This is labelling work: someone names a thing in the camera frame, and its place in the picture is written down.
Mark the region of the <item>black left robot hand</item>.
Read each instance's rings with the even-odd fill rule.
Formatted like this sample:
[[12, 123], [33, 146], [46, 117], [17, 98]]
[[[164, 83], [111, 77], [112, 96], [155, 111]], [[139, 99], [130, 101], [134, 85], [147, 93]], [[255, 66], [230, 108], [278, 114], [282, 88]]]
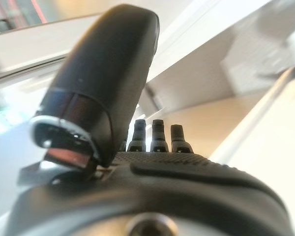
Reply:
[[193, 152], [180, 125], [168, 149], [162, 120], [145, 149], [130, 121], [157, 49], [159, 18], [121, 4], [74, 47], [34, 116], [46, 149], [22, 168], [7, 236], [292, 236], [280, 197], [246, 172]]

